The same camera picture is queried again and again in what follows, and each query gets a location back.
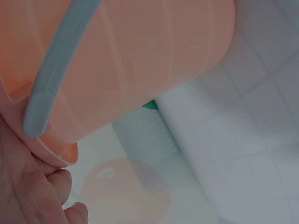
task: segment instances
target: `finger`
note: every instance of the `finger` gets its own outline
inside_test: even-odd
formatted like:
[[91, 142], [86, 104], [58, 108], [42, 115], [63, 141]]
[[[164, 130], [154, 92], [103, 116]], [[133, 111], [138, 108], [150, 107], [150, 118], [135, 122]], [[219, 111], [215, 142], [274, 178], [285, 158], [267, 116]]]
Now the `finger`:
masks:
[[57, 195], [63, 205], [70, 196], [71, 174], [66, 169], [61, 169], [47, 177], [48, 181], [54, 186]]
[[83, 203], [74, 203], [64, 213], [70, 224], [88, 224], [88, 210]]
[[37, 162], [39, 168], [41, 169], [41, 171], [43, 172], [43, 174], [45, 176], [49, 176], [49, 175], [55, 173], [56, 171], [60, 170], [60, 168], [54, 167], [54, 166], [49, 165], [48, 163], [45, 163], [44, 161], [37, 158], [35, 155], [32, 155], [32, 156], [35, 159], [35, 161]]

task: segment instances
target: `grout line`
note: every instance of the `grout line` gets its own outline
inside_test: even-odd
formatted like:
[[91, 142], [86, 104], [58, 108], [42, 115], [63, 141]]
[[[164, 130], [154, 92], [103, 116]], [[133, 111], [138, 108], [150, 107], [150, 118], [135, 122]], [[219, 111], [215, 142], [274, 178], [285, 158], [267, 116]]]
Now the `grout line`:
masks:
[[269, 0], [272, 5], [284, 16], [284, 18], [289, 22], [289, 24], [293, 27], [296, 33], [299, 34], [299, 27], [296, 23], [290, 18], [289, 14], [285, 11], [285, 9], [280, 5], [277, 0]]

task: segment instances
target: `tiled wall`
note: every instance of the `tiled wall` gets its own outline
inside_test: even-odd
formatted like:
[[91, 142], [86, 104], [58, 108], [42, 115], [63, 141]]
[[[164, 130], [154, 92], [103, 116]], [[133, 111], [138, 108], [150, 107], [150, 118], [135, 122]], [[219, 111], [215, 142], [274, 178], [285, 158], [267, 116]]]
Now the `tiled wall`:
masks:
[[236, 10], [223, 61], [157, 103], [222, 217], [299, 224], [299, 1]]

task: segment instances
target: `white tile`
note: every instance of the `white tile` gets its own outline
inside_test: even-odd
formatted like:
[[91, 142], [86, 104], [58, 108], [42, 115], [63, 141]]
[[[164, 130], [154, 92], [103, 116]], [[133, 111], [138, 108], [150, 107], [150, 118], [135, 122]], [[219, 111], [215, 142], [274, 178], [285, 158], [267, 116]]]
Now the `white tile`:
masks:
[[224, 162], [211, 164], [206, 171], [205, 183], [208, 185], [212, 205], [221, 217], [233, 223], [268, 224], [264, 216], [266, 209], [263, 200], [240, 191], [239, 186], [235, 185], [235, 168], [238, 166]]
[[285, 67], [276, 76], [276, 81], [299, 125], [299, 58]]
[[235, 33], [233, 43], [222, 64], [241, 92], [247, 90], [266, 75], [261, 60], [239, 32]]
[[283, 148], [272, 156], [287, 197], [299, 198], [299, 144]]
[[299, 1], [298, 0], [276, 0], [276, 2], [284, 9], [287, 16], [290, 18], [292, 23], [299, 30]]
[[237, 90], [225, 74], [222, 66], [218, 65], [202, 75], [209, 96], [218, 108], [221, 108], [238, 98]]
[[236, 22], [241, 26], [248, 19], [259, 0], [235, 0]]
[[235, 186], [235, 191], [240, 195], [248, 197], [260, 197], [261, 194], [247, 162], [244, 159], [230, 160], [228, 162], [232, 167], [232, 183]]
[[215, 137], [221, 152], [226, 159], [243, 156], [238, 142], [230, 132], [222, 116], [216, 116], [209, 121], [212, 135]]
[[234, 102], [225, 110], [223, 116], [245, 155], [253, 155], [266, 150], [261, 133], [241, 100]]
[[245, 97], [269, 150], [299, 141], [298, 132], [274, 84], [264, 83]]
[[294, 224], [299, 224], [299, 199], [290, 200], [290, 207]]
[[201, 121], [210, 119], [211, 116], [218, 111], [215, 102], [208, 95], [208, 92], [200, 79], [194, 79], [184, 86], [189, 93], [190, 99], [193, 101], [197, 117]]
[[241, 30], [270, 70], [299, 49], [299, 36], [269, 0], [259, 1]]
[[269, 224], [293, 224], [292, 215], [285, 199], [267, 199]]
[[200, 124], [192, 133], [189, 133], [193, 140], [189, 150], [192, 150], [192, 157], [198, 162], [215, 162], [224, 160], [224, 153], [213, 136], [211, 128], [206, 124]]
[[284, 190], [273, 161], [266, 155], [248, 158], [248, 164], [264, 197], [284, 197]]

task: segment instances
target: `white surface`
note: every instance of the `white surface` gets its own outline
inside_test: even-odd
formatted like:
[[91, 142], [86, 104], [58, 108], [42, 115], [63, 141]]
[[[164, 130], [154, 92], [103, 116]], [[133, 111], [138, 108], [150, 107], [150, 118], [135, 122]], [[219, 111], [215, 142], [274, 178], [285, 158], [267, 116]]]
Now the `white surface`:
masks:
[[299, 223], [299, 3], [236, 0], [227, 56], [157, 100], [219, 215]]
[[[139, 154], [136, 150], [139, 150], [142, 153], [144, 150], [150, 147], [148, 141], [152, 140], [152, 146], [156, 147], [156, 150], [159, 147], [165, 146], [165, 141], [168, 142], [169, 138], [165, 131], [167, 127], [164, 126], [156, 115], [148, 116], [147, 113], [142, 113], [139, 110], [136, 110], [132, 115], [127, 115], [127, 118], [123, 118], [122, 122], [118, 122], [119, 125], [124, 125], [123, 131], [132, 132], [129, 134], [127, 141], [135, 139], [139, 135], [134, 134], [134, 132], [142, 132], [144, 140], [135, 139], [136, 141], [140, 141], [138, 144], [149, 144], [146, 147], [139, 148], [136, 146], [136, 142], [132, 142], [129, 144], [131, 147], [135, 147], [134, 149], [126, 148], [124, 149], [118, 139], [116, 132], [114, 131], [111, 125], [107, 125], [106, 127], [100, 129], [99, 131], [87, 136], [79, 143], [79, 161], [76, 165], [71, 166], [68, 170], [72, 173], [73, 186], [71, 196], [65, 205], [69, 207], [72, 203], [76, 201], [84, 200], [81, 198], [80, 192], [82, 186], [86, 184], [86, 177], [95, 167], [98, 167], [100, 164], [106, 161], [113, 161], [119, 158], [127, 158], [127, 154], [125, 152], [132, 151], [135, 152], [133, 156], [138, 158]], [[164, 139], [159, 139], [159, 135], [163, 133]], [[211, 205], [207, 202], [202, 192], [199, 189], [198, 183], [194, 179], [193, 175], [190, 172], [190, 168], [188, 167], [184, 157], [179, 152], [175, 142], [167, 143], [168, 147], [165, 148], [164, 153], [157, 153], [154, 151], [153, 153], [147, 152], [149, 155], [142, 154], [142, 161], [151, 164], [156, 168], [159, 174], [166, 180], [168, 183], [169, 193], [171, 196], [171, 204], [167, 209], [166, 213], [163, 215], [162, 219], [159, 223], [150, 223], [150, 224], [194, 224], [194, 223], [205, 223], [205, 224], [222, 224], [223, 222], [219, 220], [219, 216], [216, 214]], [[114, 178], [115, 175], [124, 175], [123, 173], [118, 174], [116, 171], [114, 172], [113, 164], [111, 165], [110, 170], [113, 171], [113, 176], [109, 176], [109, 178]], [[146, 182], [149, 187], [151, 184], [155, 185], [155, 181], [150, 176], [150, 174], [143, 173], [145, 176], [142, 177], [142, 181]], [[128, 186], [127, 181], [125, 179], [123, 182], [118, 183], [120, 185], [120, 191], [125, 191], [121, 188], [121, 185]], [[128, 195], [128, 197], [115, 197], [112, 199], [112, 204], [114, 204], [115, 209], [111, 211], [111, 214], [115, 213], [120, 216], [134, 218], [133, 210], [128, 209], [132, 206], [132, 204], [136, 204], [136, 197], [134, 195]], [[123, 201], [127, 203], [127, 209], [118, 210], [121, 207], [119, 204], [123, 204]], [[89, 216], [90, 216], [90, 224], [99, 223], [99, 219], [97, 218], [97, 214], [94, 213], [94, 208], [89, 207]], [[151, 215], [151, 210], [147, 211], [146, 214]], [[111, 222], [109, 218], [106, 220], [105, 224], [114, 224]]]

